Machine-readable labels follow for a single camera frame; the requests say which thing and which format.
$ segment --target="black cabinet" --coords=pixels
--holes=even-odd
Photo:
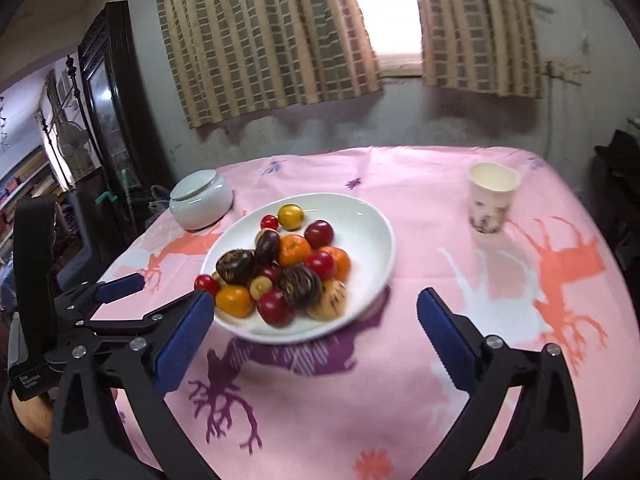
[[[149,111],[127,2],[109,2],[78,46],[86,105],[111,189],[143,223],[149,189],[174,184]]]

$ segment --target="white plate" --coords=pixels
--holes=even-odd
[[[347,308],[345,314],[330,322],[315,321],[305,314],[296,314],[283,328],[266,324],[257,312],[238,319],[216,310],[214,322],[242,339],[267,344],[291,344],[309,341],[355,320],[376,299],[391,275],[396,257],[396,237],[391,224],[371,204],[338,193],[310,193],[278,200],[239,219],[213,244],[202,264],[203,274],[212,274],[220,256],[233,249],[253,249],[260,230],[260,220],[267,214],[277,215],[285,204],[297,204],[305,211],[302,228],[292,233],[303,235],[305,228],[316,220],[326,220],[334,228],[333,245],[347,251],[351,272],[346,281]]]

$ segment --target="person's hand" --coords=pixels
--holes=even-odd
[[[15,392],[11,392],[11,404],[23,428],[49,445],[53,409],[40,397],[22,402]]]

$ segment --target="white ceramic jar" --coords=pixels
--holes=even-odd
[[[182,179],[171,192],[169,210],[187,231],[220,220],[233,203],[231,187],[216,170],[201,170]]]

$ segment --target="blue gripper pad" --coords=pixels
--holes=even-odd
[[[140,292],[143,288],[145,288],[144,277],[138,273],[130,274],[124,278],[105,283],[95,293],[94,300],[97,304],[111,303],[111,301]]]
[[[473,395],[478,387],[476,354],[456,327],[451,311],[433,289],[425,288],[417,301],[418,321],[438,353],[454,386]]]
[[[208,292],[196,297],[169,341],[156,358],[154,390],[164,397],[178,389],[189,364],[213,323],[213,298]]]

